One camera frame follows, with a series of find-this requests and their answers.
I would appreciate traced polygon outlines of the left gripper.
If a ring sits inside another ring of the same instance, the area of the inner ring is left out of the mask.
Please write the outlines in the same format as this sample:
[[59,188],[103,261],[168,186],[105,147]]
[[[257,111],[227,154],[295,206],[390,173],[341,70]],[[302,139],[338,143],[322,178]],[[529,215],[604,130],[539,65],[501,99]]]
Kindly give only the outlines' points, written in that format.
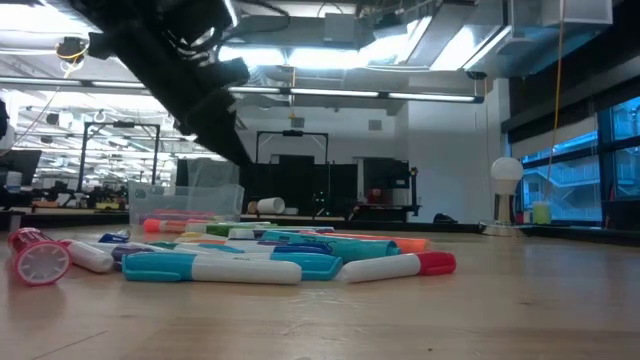
[[195,142],[235,165],[252,163],[237,131],[235,99],[227,88],[249,80],[241,59],[202,64],[182,56],[161,32],[120,29],[109,47],[171,113],[184,114]]

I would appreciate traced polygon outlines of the clear plastic bin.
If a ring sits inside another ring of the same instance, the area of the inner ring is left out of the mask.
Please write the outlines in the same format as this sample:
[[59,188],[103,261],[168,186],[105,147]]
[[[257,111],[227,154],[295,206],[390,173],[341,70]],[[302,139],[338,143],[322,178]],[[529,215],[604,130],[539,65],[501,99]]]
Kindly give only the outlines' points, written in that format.
[[231,162],[180,159],[170,180],[166,186],[129,182],[131,225],[141,225],[153,215],[162,220],[237,220],[242,212],[245,190],[240,168]]

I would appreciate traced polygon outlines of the green whiteboard marker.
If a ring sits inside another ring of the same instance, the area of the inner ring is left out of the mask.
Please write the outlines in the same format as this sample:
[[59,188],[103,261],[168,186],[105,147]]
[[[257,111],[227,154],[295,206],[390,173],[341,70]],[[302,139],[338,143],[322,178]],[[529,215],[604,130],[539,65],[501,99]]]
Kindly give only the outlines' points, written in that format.
[[207,223],[203,229],[206,234],[222,237],[229,237],[233,231],[243,232],[244,230],[273,228],[270,223]]

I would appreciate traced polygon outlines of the orange red highlighter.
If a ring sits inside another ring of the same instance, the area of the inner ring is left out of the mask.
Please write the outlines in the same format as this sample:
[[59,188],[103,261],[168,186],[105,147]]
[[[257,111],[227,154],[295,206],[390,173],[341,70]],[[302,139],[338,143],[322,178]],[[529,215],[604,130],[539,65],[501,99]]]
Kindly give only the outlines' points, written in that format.
[[143,230],[147,233],[204,233],[208,221],[202,220],[161,220],[148,218],[143,223]]

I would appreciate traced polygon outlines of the teal green cap pen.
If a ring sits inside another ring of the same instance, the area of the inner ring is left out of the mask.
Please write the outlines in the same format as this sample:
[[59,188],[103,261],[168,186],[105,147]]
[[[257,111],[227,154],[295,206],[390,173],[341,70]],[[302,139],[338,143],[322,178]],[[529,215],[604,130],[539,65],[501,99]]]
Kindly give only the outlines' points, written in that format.
[[233,248],[226,245],[219,244],[206,244],[206,243],[179,243],[179,242],[151,242],[151,246],[164,248],[167,250],[179,251],[179,252],[194,252],[194,253],[229,253],[229,254],[242,254],[244,250]]

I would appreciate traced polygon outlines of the purple whiteboard marker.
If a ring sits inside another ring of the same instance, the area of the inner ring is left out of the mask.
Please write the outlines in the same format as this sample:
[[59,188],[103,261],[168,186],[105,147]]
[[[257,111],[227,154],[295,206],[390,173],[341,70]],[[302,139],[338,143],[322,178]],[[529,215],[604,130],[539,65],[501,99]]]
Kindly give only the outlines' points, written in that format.
[[335,231],[333,227],[273,227],[273,228],[264,228],[264,229],[254,229],[254,230],[244,230],[233,231],[233,233],[227,237],[228,239],[241,239],[241,240],[249,240],[249,239],[261,239],[263,235],[268,231],[279,231],[279,232],[291,232],[291,233],[302,233],[302,232],[315,232],[315,233],[332,233]]

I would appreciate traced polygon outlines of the purple cap pen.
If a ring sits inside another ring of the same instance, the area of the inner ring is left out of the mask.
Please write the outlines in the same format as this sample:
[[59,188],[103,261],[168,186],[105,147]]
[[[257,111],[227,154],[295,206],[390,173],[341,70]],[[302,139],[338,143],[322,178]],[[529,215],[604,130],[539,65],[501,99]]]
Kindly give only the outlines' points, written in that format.
[[116,264],[120,264],[122,259],[130,254],[143,253],[143,252],[154,252],[154,249],[149,247],[140,247],[140,246],[132,246],[127,244],[121,244],[114,247],[110,254],[114,259]]

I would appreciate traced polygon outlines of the teal blue highlighter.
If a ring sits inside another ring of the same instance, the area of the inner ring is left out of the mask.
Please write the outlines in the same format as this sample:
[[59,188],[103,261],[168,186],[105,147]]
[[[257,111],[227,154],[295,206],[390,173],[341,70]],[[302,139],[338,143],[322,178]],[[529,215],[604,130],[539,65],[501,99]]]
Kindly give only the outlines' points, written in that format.
[[324,234],[275,230],[266,231],[262,235],[262,239],[266,241],[283,241],[289,244],[323,244],[330,249],[331,255],[341,257],[345,263],[402,254],[402,250],[394,241],[364,241]]

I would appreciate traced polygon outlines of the red cap pen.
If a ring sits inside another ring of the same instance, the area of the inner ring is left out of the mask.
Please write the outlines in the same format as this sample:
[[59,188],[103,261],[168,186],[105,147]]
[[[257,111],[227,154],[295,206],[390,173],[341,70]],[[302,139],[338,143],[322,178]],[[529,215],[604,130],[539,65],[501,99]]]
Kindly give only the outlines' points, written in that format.
[[103,250],[71,239],[60,240],[60,243],[70,253],[71,262],[78,267],[98,274],[108,273],[113,269],[113,257]]
[[409,253],[359,260],[344,265],[340,279],[361,283],[411,276],[449,275],[456,271],[457,260],[448,252]]

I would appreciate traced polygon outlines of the pink highlighter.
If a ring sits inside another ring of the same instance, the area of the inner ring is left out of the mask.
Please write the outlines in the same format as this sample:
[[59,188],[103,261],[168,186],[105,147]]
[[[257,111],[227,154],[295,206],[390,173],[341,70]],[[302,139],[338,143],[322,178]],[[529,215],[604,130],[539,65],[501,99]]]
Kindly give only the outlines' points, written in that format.
[[51,285],[72,265],[66,246],[36,228],[20,228],[8,238],[13,256],[13,272],[29,286]]

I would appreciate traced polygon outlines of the white cylinder roll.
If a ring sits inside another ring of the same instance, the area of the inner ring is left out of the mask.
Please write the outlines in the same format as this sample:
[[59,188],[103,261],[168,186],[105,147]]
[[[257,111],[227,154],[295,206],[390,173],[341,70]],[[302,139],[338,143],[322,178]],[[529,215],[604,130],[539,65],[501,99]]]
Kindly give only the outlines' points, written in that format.
[[260,214],[282,214],[285,209],[285,201],[280,197],[264,198],[256,205],[256,211]]

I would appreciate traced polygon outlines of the long ceiling light strip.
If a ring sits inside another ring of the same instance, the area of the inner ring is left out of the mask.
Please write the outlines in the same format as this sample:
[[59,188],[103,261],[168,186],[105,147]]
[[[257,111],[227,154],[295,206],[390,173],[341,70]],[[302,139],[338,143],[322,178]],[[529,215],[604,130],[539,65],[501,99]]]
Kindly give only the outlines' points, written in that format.
[[[38,77],[14,77],[0,76],[0,87],[18,89],[30,87],[45,91],[53,91],[56,88],[65,91],[82,89],[86,92],[96,93],[131,93],[136,95],[151,95],[152,92],[142,83],[123,81],[101,81],[88,79],[64,79],[64,78],[38,78]],[[320,96],[340,98],[361,98],[394,101],[421,101],[443,103],[469,103],[480,104],[485,100],[480,95],[458,95],[438,93],[411,93],[394,91],[367,91],[367,90],[331,90],[299,87],[267,87],[267,86],[233,86],[228,91],[232,94],[255,95],[285,95],[285,96]]]

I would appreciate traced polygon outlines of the light blue cap pen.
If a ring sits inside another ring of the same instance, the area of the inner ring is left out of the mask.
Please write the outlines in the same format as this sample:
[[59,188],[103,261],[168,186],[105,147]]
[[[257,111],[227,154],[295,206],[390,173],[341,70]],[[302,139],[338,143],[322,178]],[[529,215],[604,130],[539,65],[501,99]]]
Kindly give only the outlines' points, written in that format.
[[302,268],[292,262],[243,260],[189,253],[141,252],[125,255],[121,271],[129,281],[228,282],[294,285]]
[[343,259],[329,254],[320,253],[244,253],[234,254],[238,260],[271,260],[292,262],[302,269],[303,281],[330,281],[340,272]]

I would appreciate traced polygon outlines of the black machine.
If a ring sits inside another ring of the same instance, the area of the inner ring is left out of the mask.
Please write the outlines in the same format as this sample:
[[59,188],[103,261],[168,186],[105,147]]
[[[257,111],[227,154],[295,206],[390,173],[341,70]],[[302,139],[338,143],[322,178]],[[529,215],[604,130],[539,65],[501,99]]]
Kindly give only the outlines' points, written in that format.
[[365,158],[364,195],[353,209],[353,219],[359,221],[408,221],[417,217],[418,169],[408,161],[390,158]]

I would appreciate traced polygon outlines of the black monitor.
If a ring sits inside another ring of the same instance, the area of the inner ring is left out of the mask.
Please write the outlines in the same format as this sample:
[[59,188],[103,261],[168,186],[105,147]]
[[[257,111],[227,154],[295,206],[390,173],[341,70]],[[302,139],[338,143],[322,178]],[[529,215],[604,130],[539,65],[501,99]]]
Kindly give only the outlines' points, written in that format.
[[21,174],[22,186],[31,186],[41,155],[41,150],[9,150],[0,155],[0,186],[8,183],[10,172]]

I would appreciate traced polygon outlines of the light bulb on silver base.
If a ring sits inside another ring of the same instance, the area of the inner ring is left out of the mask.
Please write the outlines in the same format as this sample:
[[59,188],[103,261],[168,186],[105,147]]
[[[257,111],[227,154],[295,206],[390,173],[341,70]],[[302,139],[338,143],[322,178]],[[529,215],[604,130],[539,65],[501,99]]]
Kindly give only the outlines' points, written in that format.
[[520,237],[522,231],[516,225],[516,190],[523,175],[523,165],[512,157],[500,157],[490,169],[494,193],[493,219],[481,223],[483,235],[495,237]]

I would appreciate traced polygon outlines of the green cup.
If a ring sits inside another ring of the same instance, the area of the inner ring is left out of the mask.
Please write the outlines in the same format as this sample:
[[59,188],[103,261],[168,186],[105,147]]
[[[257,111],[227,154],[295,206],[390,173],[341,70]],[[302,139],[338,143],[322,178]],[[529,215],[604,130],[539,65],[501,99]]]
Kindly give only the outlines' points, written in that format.
[[551,223],[551,206],[548,201],[536,201],[532,205],[532,222],[536,225],[548,225]]

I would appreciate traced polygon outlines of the black gantry frame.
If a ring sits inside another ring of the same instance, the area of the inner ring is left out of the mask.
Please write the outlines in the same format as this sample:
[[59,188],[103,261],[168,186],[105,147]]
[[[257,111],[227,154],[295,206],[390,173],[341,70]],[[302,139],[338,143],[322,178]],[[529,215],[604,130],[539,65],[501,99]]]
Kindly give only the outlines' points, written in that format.
[[78,174],[78,183],[75,189],[75,192],[81,192],[82,191],[82,186],[83,186],[83,180],[84,180],[84,170],[85,170],[85,162],[86,162],[86,155],[87,155],[87,145],[88,145],[88,141],[90,138],[92,138],[94,135],[90,135],[89,134],[89,130],[91,127],[93,126],[97,126],[97,130],[102,130],[104,127],[106,126],[110,126],[113,128],[135,128],[135,127],[141,127],[141,128],[154,128],[155,129],[155,134],[153,136],[151,136],[151,138],[154,140],[154,152],[153,152],[153,164],[152,164],[152,177],[151,177],[151,185],[156,185],[156,180],[157,180],[157,175],[158,175],[158,160],[159,160],[159,148],[160,148],[160,135],[161,135],[161,130],[160,130],[160,125],[157,124],[144,124],[144,123],[136,123],[136,122],[127,122],[124,120],[116,120],[116,121],[111,121],[111,122],[97,122],[97,121],[90,121],[90,122],[84,122],[84,128],[83,128],[83,133],[82,133],[82,146],[81,146],[81,153],[80,153],[80,166],[79,166],[79,174]]
[[304,136],[310,136],[310,137],[315,137],[315,136],[321,136],[324,138],[325,140],[325,145],[324,145],[324,162],[325,164],[329,164],[329,133],[323,133],[323,132],[305,132],[302,130],[282,130],[282,131],[270,131],[270,130],[259,130],[256,132],[256,139],[255,139],[255,152],[254,152],[254,163],[260,163],[260,159],[259,159],[259,154],[260,154],[260,149],[261,149],[261,143],[260,143],[260,138],[262,135],[279,135],[279,136],[283,136],[283,137],[304,137]]

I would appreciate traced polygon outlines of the silver air duct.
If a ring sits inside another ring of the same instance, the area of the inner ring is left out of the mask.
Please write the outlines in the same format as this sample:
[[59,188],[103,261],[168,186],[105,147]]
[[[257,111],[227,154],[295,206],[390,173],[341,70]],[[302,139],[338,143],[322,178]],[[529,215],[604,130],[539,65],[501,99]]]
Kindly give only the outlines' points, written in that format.
[[359,50],[362,67],[401,72],[540,72],[613,25],[623,0],[405,0]]

